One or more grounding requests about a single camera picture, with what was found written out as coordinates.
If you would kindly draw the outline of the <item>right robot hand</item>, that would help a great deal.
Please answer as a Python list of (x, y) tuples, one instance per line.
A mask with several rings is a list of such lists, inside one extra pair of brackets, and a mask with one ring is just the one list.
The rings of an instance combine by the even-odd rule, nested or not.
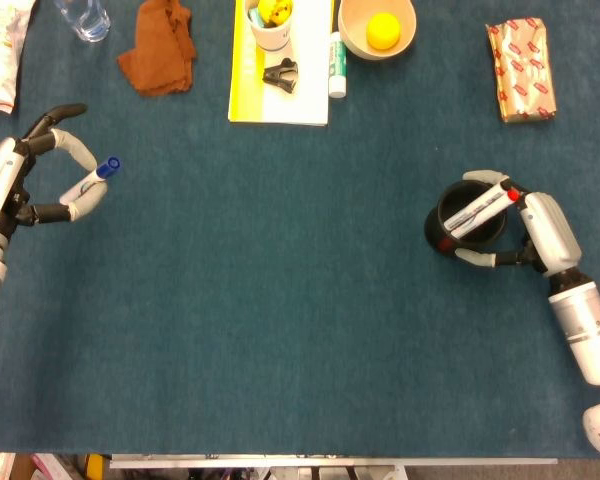
[(467, 248), (455, 250), (457, 258), (475, 266), (495, 268), (501, 265), (531, 264), (550, 277), (578, 265), (582, 251), (555, 199), (542, 192), (531, 192), (494, 170), (474, 170), (464, 180), (485, 183), (489, 189), (464, 207), (445, 225), (452, 237), (460, 239), (486, 221), (515, 206), (529, 240), (520, 252), (481, 253)]

